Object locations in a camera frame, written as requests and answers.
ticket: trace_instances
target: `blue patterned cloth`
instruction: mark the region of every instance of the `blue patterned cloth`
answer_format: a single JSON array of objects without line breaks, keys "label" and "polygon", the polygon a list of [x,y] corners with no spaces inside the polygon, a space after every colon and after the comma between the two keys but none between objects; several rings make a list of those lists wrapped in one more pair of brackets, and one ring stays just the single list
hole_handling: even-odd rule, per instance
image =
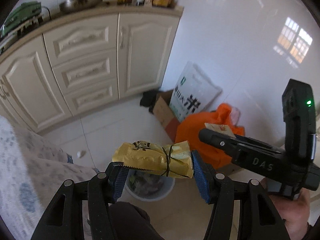
[{"label": "blue patterned cloth", "polygon": [[[96,169],[74,165],[71,155],[0,116],[0,215],[16,240],[31,239],[63,181],[77,183],[96,174]],[[85,205],[83,217],[87,224]],[[85,239],[91,239],[85,224]]]}]

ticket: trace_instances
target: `cardboard box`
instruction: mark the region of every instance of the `cardboard box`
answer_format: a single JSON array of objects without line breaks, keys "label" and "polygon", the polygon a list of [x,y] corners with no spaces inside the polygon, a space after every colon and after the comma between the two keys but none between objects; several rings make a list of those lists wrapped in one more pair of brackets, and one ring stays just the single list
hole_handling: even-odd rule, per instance
[{"label": "cardboard box", "polygon": [[156,104],[153,108],[153,114],[159,120],[170,139],[174,142],[180,122],[174,116],[174,113],[169,107],[172,92],[173,90],[170,90],[157,94]]}]

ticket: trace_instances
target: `green appliance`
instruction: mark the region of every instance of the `green appliance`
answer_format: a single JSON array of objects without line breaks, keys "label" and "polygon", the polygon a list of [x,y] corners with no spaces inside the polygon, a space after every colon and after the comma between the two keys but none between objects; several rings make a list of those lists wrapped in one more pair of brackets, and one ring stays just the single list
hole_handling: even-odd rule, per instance
[{"label": "green appliance", "polygon": [[2,37],[6,36],[14,28],[34,16],[41,13],[41,2],[32,1],[22,3],[18,8],[13,10],[2,26]]}]

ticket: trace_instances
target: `tiled wall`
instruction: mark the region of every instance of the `tiled wall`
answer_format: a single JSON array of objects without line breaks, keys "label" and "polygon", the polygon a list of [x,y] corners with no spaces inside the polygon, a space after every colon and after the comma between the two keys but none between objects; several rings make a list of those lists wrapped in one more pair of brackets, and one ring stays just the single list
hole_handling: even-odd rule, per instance
[{"label": "tiled wall", "polygon": [[[41,1],[57,8],[63,0]],[[290,78],[310,83],[316,103],[320,102],[320,30],[300,0],[179,0],[179,4],[185,10],[163,89],[174,87],[188,60],[197,63],[223,88],[212,109],[223,101],[238,107],[246,134],[269,143],[284,137],[281,95]],[[300,28],[312,38],[301,63],[292,62],[299,37],[293,30]]]}]

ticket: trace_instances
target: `dark pants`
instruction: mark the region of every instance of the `dark pants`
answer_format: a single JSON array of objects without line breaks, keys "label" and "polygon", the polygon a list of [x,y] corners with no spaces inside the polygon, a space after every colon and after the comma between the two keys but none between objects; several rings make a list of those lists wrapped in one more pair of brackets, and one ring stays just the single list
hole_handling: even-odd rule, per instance
[{"label": "dark pants", "polygon": [[150,224],[147,212],[127,202],[109,207],[119,240],[164,240]]}]

